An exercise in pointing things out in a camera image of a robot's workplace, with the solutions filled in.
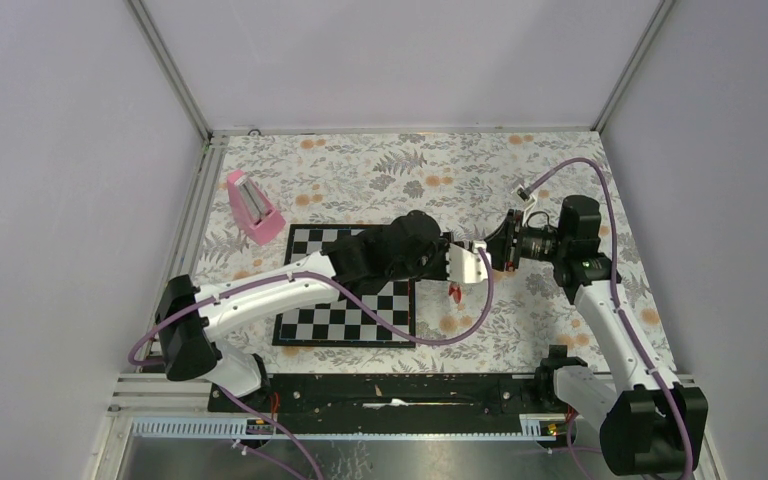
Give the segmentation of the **keyring with red fob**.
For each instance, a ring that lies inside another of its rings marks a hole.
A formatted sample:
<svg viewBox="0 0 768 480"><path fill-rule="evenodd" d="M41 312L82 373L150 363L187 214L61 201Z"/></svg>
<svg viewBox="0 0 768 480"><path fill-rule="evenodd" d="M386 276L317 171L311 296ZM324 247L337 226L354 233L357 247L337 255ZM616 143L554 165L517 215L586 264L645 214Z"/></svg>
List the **keyring with red fob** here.
<svg viewBox="0 0 768 480"><path fill-rule="evenodd" d="M462 286L458 282L450 282L448 286L448 296L456 305L460 305L463 298Z"/></svg>

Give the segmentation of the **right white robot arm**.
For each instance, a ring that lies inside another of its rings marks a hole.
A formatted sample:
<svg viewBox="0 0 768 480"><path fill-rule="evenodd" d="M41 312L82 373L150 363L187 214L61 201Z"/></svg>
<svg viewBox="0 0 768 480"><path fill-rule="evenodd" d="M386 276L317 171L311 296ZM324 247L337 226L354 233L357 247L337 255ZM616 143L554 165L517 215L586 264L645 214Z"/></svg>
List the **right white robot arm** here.
<svg viewBox="0 0 768 480"><path fill-rule="evenodd" d="M616 475L690 475L704 439L708 402L698 387L682 386L656 355L628 311L613 260L600 252L597 200L566 197L557 225L531 227L529 215L509 210L485 238L492 266L513 271L523 259L551 264L555 283L592 331L614 385L595 378L584 361L552 353L542 360L535 402L557 412L565 405L599 434Z"/></svg>

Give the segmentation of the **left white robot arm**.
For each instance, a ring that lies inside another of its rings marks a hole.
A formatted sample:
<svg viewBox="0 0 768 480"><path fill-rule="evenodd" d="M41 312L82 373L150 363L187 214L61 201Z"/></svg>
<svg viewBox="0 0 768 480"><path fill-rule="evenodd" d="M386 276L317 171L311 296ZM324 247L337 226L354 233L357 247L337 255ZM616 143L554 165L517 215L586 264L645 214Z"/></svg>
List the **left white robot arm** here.
<svg viewBox="0 0 768 480"><path fill-rule="evenodd" d="M443 280L452 238L414 210L386 225L343 234L277 270L224 285L169 280L155 312L167 380L207 379L248 411L269 401L262 360L226 341L244 322L351 296L374 295L395 281Z"/></svg>

